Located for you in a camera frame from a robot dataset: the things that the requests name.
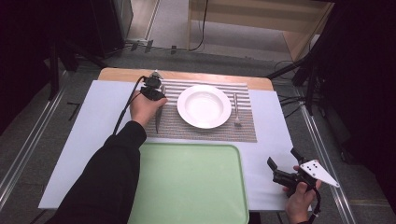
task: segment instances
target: human hand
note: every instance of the human hand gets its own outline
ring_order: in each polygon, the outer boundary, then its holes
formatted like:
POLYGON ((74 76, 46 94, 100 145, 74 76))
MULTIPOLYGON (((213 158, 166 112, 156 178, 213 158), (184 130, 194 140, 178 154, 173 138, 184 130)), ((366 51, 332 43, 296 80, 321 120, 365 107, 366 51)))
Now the human hand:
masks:
MULTIPOLYGON (((298 170, 299 166, 294 166, 294 170, 298 170)), ((316 188, 320 188, 321 181, 317 180, 316 188)), ((286 203, 286 214, 289 218, 290 224, 304 222, 308 220, 308 207, 316 198, 316 193, 311 189, 306 191, 308 185, 305 182, 300 182, 297 185, 296 191, 292 194, 286 203)))
POLYGON ((154 117, 158 108, 168 102, 168 99, 166 98, 162 98, 158 101, 151 101, 141 94, 140 91, 136 91, 134 93, 133 99, 134 100, 129 106, 131 118, 143 127, 145 127, 149 123, 149 120, 154 117))

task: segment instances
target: striped placemat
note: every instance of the striped placemat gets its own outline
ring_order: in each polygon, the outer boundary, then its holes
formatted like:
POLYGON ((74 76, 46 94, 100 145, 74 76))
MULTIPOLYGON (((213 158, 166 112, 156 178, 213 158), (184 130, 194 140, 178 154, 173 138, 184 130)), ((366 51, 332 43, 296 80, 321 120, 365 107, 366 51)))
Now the striped placemat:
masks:
POLYGON ((248 85, 246 83, 216 83, 196 80, 162 80, 166 87, 168 103, 163 107, 160 129, 155 130, 155 119, 152 119, 146 127, 148 137, 176 138, 191 140, 230 141, 230 142, 257 142, 254 129, 253 115, 251 112, 248 85), (200 129, 187 123, 177 111, 178 96, 188 87, 195 85, 210 85, 223 91, 230 99, 232 113, 230 118, 222 125, 213 129, 200 129), (235 127, 235 107, 233 94, 238 96, 239 119, 242 126, 235 127))

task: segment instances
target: black sleeve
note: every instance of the black sleeve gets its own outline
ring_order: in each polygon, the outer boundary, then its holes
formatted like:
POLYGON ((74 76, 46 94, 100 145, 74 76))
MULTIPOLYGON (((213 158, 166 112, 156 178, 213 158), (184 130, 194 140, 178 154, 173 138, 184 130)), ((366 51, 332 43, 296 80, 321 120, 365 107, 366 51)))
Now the black sleeve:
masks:
POLYGON ((139 148, 146 138, 134 121, 108 137, 47 223, 127 223, 139 179, 139 148))

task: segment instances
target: white tabletop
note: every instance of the white tabletop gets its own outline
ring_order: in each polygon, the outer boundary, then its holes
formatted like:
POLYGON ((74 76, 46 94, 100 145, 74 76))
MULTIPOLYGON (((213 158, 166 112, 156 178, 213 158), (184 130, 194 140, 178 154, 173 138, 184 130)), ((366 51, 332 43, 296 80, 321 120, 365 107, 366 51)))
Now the white tabletop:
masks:
MULTIPOLYGON (((91 156, 112 134, 134 83, 94 81, 55 166, 39 208, 56 209, 81 175, 91 156)), ((275 91, 249 91, 257 143, 234 142, 241 154, 250 211, 284 210, 287 197, 272 181, 268 157, 278 169, 293 172, 292 142, 275 91)), ((120 127, 130 120, 126 113, 120 127)), ((218 141, 148 138, 147 142, 230 144, 218 141)))

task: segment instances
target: green cutting board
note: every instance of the green cutting board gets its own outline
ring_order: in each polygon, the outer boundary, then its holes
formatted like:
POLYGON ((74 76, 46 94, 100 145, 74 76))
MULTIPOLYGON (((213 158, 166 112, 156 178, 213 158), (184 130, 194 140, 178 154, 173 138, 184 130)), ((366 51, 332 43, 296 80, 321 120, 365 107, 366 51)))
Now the green cutting board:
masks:
POLYGON ((146 143, 129 224, 246 224, 239 151, 229 145, 146 143))

